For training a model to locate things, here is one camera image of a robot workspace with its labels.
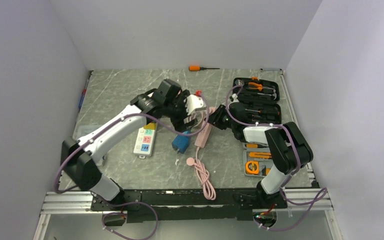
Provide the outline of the clear plastic screw box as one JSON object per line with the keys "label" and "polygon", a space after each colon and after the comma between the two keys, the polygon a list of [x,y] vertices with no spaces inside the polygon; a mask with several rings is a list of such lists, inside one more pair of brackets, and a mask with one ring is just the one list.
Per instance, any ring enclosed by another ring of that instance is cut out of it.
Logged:
{"label": "clear plastic screw box", "polygon": [[75,138],[79,139],[83,136],[86,136],[93,131],[97,130],[100,127],[100,125],[97,124],[89,124],[89,125],[80,125],[76,130]]}

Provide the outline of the pink power strip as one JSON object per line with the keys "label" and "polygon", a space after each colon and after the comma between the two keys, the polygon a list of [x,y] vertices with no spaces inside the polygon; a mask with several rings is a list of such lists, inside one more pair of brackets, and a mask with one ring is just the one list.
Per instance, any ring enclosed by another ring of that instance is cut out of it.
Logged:
{"label": "pink power strip", "polygon": [[198,148],[203,149],[210,136],[212,125],[210,123],[205,124],[207,114],[204,110],[201,111],[200,115],[198,116],[199,118],[196,118],[198,122],[194,125],[194,127],[198,127],[200,129],[202,126],[204,126],[204,129],[197,134],[194,145]]}

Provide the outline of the grey tool tray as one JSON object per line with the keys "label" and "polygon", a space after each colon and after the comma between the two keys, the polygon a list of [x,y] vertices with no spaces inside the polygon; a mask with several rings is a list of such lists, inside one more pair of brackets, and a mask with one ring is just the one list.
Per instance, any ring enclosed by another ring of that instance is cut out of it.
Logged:
{"label": "grey tool tray", "polygon": [[249,177],[266,177],[274,163],[269,146],[260,143],[243,143],[244,174]]}

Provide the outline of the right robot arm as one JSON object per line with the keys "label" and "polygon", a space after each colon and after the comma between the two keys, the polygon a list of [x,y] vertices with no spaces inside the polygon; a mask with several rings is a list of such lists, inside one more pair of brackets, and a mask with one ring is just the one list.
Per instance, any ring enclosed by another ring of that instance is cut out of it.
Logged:
{"label": "right robot arm", "polygon": [[230,129],[240,142],[268,146],[273,166],[257,184],[259,191],[255,194],[256,203],[262,208],[269,207],[275,201],[275,193],[314,159],[310,145],[295,122],[252,122],[240,102],[221,104],[210,114],[208,122],[221,130]]}

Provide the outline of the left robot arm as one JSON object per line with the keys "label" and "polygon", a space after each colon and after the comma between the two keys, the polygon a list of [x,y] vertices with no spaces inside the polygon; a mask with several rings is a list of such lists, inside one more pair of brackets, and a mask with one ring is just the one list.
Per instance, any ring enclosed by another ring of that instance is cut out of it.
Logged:
{"label": "left robot arm", "polygon": [[176,81],[164,79],[158,88],[137,95],[118,115],[98,129],[79,139],[68,137],[62,142],[55,192],[62,192],[59,182],[61,174],[65,173],[75,187],[98,195],[109,209],[119,209],[125,203],[125,191],[105,176],[96,162],[125,137],[145,125],[152,122],[162,125],[162,117],[171,121],[172,127],[167,126],[166,129],[183,135],[194,125],[186,119],[195,112],[208,109],[202,96],[183,90]]}

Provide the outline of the dark blue cube adapter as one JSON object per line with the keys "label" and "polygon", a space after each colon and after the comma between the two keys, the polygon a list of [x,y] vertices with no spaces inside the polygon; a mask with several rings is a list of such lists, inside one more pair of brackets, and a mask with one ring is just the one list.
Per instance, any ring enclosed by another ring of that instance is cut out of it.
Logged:
{"label": "dark blue cube adapter", "polygon": [[177,135],[171,142],[172,148],[180,154],[184,154],[190,145],[190,137]]}

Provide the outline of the white power strip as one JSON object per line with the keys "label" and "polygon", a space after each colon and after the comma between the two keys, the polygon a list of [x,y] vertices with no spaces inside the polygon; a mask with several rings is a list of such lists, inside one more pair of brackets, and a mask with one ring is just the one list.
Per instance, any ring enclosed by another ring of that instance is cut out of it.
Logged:
{"label": "white power strip", "polygon": [[156,131],[144,129],[144,127],[138,130],[133,153],[140,159],[152,156]]}

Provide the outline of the black tool case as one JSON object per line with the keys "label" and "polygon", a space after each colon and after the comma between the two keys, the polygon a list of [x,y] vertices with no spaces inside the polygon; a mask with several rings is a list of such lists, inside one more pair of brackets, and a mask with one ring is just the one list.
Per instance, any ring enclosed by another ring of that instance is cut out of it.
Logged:
{"label": "black tool case", "polygon": [[[261,84],[263,90],[247,89],[249,82]],[[282,123],[282,110],[278,105],[280,89],[277,83],[254,76],[236,77],[232,86],[235,88],[232,92],[238,96],[238,101],[244,105],[253,123]]]}

